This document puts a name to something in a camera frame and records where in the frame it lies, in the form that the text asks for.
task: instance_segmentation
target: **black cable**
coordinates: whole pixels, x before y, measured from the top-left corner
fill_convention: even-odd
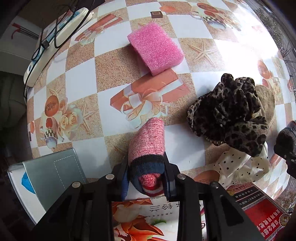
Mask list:
[[[85,17],[83,18],[83,20],[81,21],[81,23],[76,27],[76,29],[73,31],[73,33],[72,34],[70,34],[70,36],[62,43],[62,44],[60,44],[59,46],[57,46],[57,35],[55,34],[54,35],[54,47],[55,48],[60,48],[65,42],[67,42],[71,37],[72,37],[72,35],[80,28],[80,26],[84,23],[84,21],[87,19],[87,17],[89,16],[89,14],[90,14],[90,12],[91,12],[91,10],[90,9],[92,9],[92,7],[94,6],[94,2],[95,2],[95,0],[93,0],[93,2],[92,2],[92,4],[91,4],[91,7],[89,8],[89,10],[87,11],[87,14],[85,15]],[[57,21],[56,21],[56,26],[55,26],[55,32],[57,32]]]
[[[66,14],[67,14],[68,11],[65,12],[64,16],[63,16],[62,19],[59,21],[59,23],[64,19],[64,17],[66,16]],[[54,30],[54,28],[50,31],[50,33],[46,36],[46,38],[47,38],[49,35],[51,35],[51,33],[53,32],[53,30]],[[39,56],[39,53],[40,53],[40,50],[41,50],[41,43],[42,43],[43,31],[44,31],[44,29],[42,29],[42,31],[41,31],[41,36],[40,36],[40,41],[39,41],[39,47],[38,47],[38,49],[35,50],[35,52],[34,52],[32,58],[31,58],[32,61],[34,61],[34,60],[37,58],[37,56]],[[27,96],[28,96],[28,92],[27,92],[27,95],[26,95],[27,82],[28,82],[28,79],[29,79],[29,77],[30,77],[32,71],[33,71],[33,68],[35,67],[35,65],[37,64],[37,62],[39,61],[39,59],[40,59],[40,58],[38,58],[38,59],[36,60],[36,62],[34,63],[34,65],[32,66],[32,70],[30,71],[30,73],[28,74],[28,77],[27,77],[27,79],[26,79],[25,86],[24,86],[24,99],[25,99],[25,101],[27,100]]]
[[[35,59],[37,58],[37,56],[39,55],[39,52],[40,52],[40,49],[41,49],[41,42],[42,42],[42,37],[43,37],[43,31],[44,31],[44,29],[41,30],[40,41],[39,41],[39,47],[38,47],[38,49],[36,49],[35,52],[33,53],[32,58],[31,58],[32,61],[35,60]]]
[[[87,14],[85,15],[85,17],[83,18],[83,20],[81,21],[81,23],[76,27],[76,29],[69,35],[69,37],[59,46],[57,46],[57,42],[56,42],[56,36],[57,34],[68,24],[68,22],[70,20],[72,20],[75,12],[77,11],[76,10],[76,6],[78,5],[79,1],[80,0],[74,0],[73,3],[75,3],[77,1],[77,3],[75,4],[75,9],[73,11],[73,14],[72,16],[67,20],[67,22],[57,31],[57,25],[60,24],[60,22],[65,18],[66,14],[68,13],[68,11],[72,11],[72,7],[69,6],[69,5],[60,5],[60,6],[68,6],[69,7],[69,10],[65,12],[64,16],[61,18],[61,20],[58,22],[58,19],[59,19],[59,13],[58,13],[58,16],[57,16],[57,20],[56,20],[56,25],[55,25],[55,28],[53,29],[55,32],[54,32],[54,47],[55,48],[60,48],[65,42],[67,42],[72,36],[73,34],[80,28],[80,26],[83,24],[83,22],[86,20],[86,18],[89,16],[90,14],[90,10],[88,10]],[[89,9],[92,9],[93,5],[94,5],[94,2],[95,0],[93,0],[92,2],[92,5]],[[32,56],[32,59],[31,60],[35,60],[37,58],[37,56],[39,56],[39,53],[40,53],[40,50],[41,50],[41,43],[42,43],[42,35],[43,35],[43,29],[41,31],[41,36],[40,36],[40,41],[39,41],[39,47],[38,49],[36,49],[36,51],[34,52],[33,56]],[[27,82],[28,82],[28,79],[31,75],[31,72],[33,71],[33,68],[35,67],[35,65],[37,64],[37,62],[39,61],[40,57],[36,60],[36,62],[34,63],[34,65],[32,66],[32,70],[30,71],[30,73],[28,74],[28,77],[26,79],[26,82],[25,82],[25,86],[24,86],[24,98],[25,98],[25,101],[27,100],[27,96],[28,96],[28,92],[27,92],[27,95],[26,95],[26,87],[27,87]]]

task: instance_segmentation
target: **metal screw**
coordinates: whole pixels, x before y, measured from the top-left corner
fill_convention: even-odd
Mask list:
[[[181,180],[184,180],[186,178],[186,175],[185,174],[182,174],[182,173],[179,173],[177,175],[177,178],[181,179]]]
[[[217,182],[212,182],[212,183],[211,183],[211,186],[212,186],[213,188],[218,188],[218,187],[219,187],[219,184],[218,184]]]
[[[111,173],[106,175],[106,179],[108,180],[112,180],[113,178],[114,178],[114,175]]]
[[[73,182],[72,183],[72,187],[74,187],[74,188],[78,188],[78,187],[80,187],[80,182]]]

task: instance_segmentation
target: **patterned tablecloth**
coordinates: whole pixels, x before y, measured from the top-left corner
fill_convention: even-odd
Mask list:
[[[287,166],[273,146],[277,133],[296,118],[294,85],[276,44],[248,5],[242,0],[114,0],[94,13],[29,90],[27,118],[34,158],[74,147],[86,177],[101,177],[127,153],[135,131],[157,116],[165,122],[169,161],[195,177],[198,167],[213,163],[228,147],[215,147],[195,136],[186,123],[186,110],[213,90],[226,72],[234,78],[251,77],[274,90],[276,117],[267,139],[271,170],[256,184],[272,198],[285,189]],[[179,78],[175,87],[182,85],[182,93],[165,88],[165,80],[162,91],[152,83],[137,93],[139,82],[130,85],[148,70],[127,35],[149,22],[158,23],[185,54],[172,68]],[[160,101],[149,99],[152,92]],[[139,94],[138,106],[128,104],[132,94]],[[152,108],[143,112],[150,101]],[[52,141],[46,145],[44,136],[57,138],[56,148]]]

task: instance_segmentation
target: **electrical cable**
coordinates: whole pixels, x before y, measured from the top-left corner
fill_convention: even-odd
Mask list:
[[[90,12],[91,12],[91,10],[90,9],[92,9],[92,7],[94,6],[94,2],[95,2],[95,0],[93,0],[93,2],[92,2],[92,4],[91,4],[91,7],[88,9],[88,12],[87,12],[87,14],[85,15],[85,17],[83,18],[83,20],[81,21],[81,23],[76,27],[76,29],[73,31],[73,33],[75,33],[79,28],[80,28],[80,26],[84,23],[84,21],[87,19],[87,17],[89,16],[89,14],[90,14]],[[56,21],[56,26],[55,26],[55,32],[57,32],[57,21]],[[54,47],[55,48],[60,48],[65,42],[67,42],[69,39],[70,39],[70,37],[73,35],[73,33],[62,43],[62,44],[60,44],[59,46],[57,46],[57,35],[55,34],[54,35]]]
[[[61,18],[61,20],[59,21],[59,24],[61,23],[61,21],[64,19],[64,17],[66,16],[66,14],[68,13],[68,11],[66,11],[65,12],[65,14],[64,14],[64,16]],[[39,56],[39,58],[36,60],[36,62],[34,63],[34,65],[32,66],[32,70],[30,71],[30,73],[28,74],[28,77],[27,77],[27,79],[26,79],[26,82],[25,82],[25,86],[24,86],[24,99],[25,99],[25,103],[27,102],[27,96],[28,96],[28,86],[27,86],[27,82],[28,82],[28,79],[29,79],[29,77],[30,77],[30,75],[31,75],[31,73],[32,73],[32,71],[33,71],[33,68],[35,67],[35,65],[37,64],[37,62],[39,61],[39,59],[40,59],[40,57],[41,57],[41,55],[39,55],[39,53],[40,53],[40,50],[41,50],[41,43],[42,43],[42,36],[43,36],[43,31],[44,31],[44,29],[42,29],[42,31],[41,31],[41,35],[40,35],[40,40],[39,40],[39,46],[38,46],[38,49],[36,49],[35,50],[35,52],[33,53],[33,55],[32,55],[32,58],[31,58],[31,60],[32,61],[34,61],[38,56]],[[50,31],[50,33],[46,36],[46,38],[45,39],[47,39],[51,34],[52,34],[52,32],[54,31],[54,28]]]
[[[87,19],[87,17],[89,16],[89,14],[91,13],[91,10],[90,9],[92,9],[92,7],[94,6],[94,3],[95,3],[95,0],[93,0],[93,2],[92,2],[92,4],[91,4],[91,7],[88,9],[88,12],[87,12],[87,14],[85,15],[85,17],[83,18],[83,20],[80,22],[80,24],[76,27],[76,29],[68,36],[68,38],[62,43],[62,44],[60,44],[59,46],[57,46],[57,39],[56,39],[56,36],[57,36],[57,34],[68,24],[68,22],[69,21],[71,21],[72,19],[73,19],[73,17],[74,17],[74,14],[75,14],[75,12],[77,11],[77,9],[76,9],[76,6],[78,5],[78,3],[80,2],[80,0],[74,0],[73,1],[73,3],[75,3],[75,1],[77,1],[77,3],[75,4],[75,6],[74,6],[74,8],[73,7],[71,7],[71,6],[69,6],[69,5],[60,5],[60,6],[68,6],[69,7],[69,10],[68,11],[66,11],[65,12],[65,14],[64,14],[64,16],[61,18],[61,20],[58,22],[58,19],[59,19],[59,13],[58,13],[58,16],[57,16],[57,20],[56,20],[56,24],[55,24],[55,28],[54,29],[52,29],[51,30],[51,32],[46,36],[46,38],[47,37],[49,37],[51,34],[52,34],[52,32],[53,32],[53,30],[54,30],[54,47],[56,48],[56,49],[59,49],[63,44],[65,44],[72,36],[73,36],[73,34],[81,27],[81,25],[84,23],[84,21]],[[67,22],[59,29],[59,30],[57,30],[57,26],[58,26],[58,24],[60,24],[61,23],[61,21],[65,18],[65,16],[66,16],[66,14],[69,12],[69,11],[72,11],[73,12],[73,14],[71,15],[71,17],[67,20]],[[26,82],[25,82],[25,86],[24,86],[24,100],[25,100],[25,102],[27,102],[27,96],[28,96],[28,86],[27,86],[27,82],[28,82],[28,79],[29,79],[29,77],[30,77],[30,74],[32,73],[32,71],[33,71],[33,68],[35,67],[35,65],[38,63],[38,61],[39,61],[39,59],[40,59],[40,57],[41,57],[41,55],[42,55],[42,53],[45,51],[45,49],[43,49],[43,51],[42,51],[42,53],[40,54],[40,50],[41,50],[41,43],[42,43],[42,36],[43,36],[43,30],[44,29],[42,29],[42,31],[41,31],[41,36],[40,36],[40,41],[39,41],[39,47],[38,47],[38,49],[36,49],[36,51],[34,52],[34,54],[33,54],[33,56],[32,56],[32,58],[31,58],[31,60],[32,61],[34,61],[38,56],[39,56],[39,58],[36,60],[36,62],[34,63],[34,65],[32,66],[32,70],[30,71],[30,73],[28,74],[28,77],[27,77],[27,79],[26,79]]]

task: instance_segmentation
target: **blue cloth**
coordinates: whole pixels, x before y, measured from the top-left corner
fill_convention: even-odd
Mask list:
[[[22,176],[22,185],[31,193],[36,194],[26,172]]]

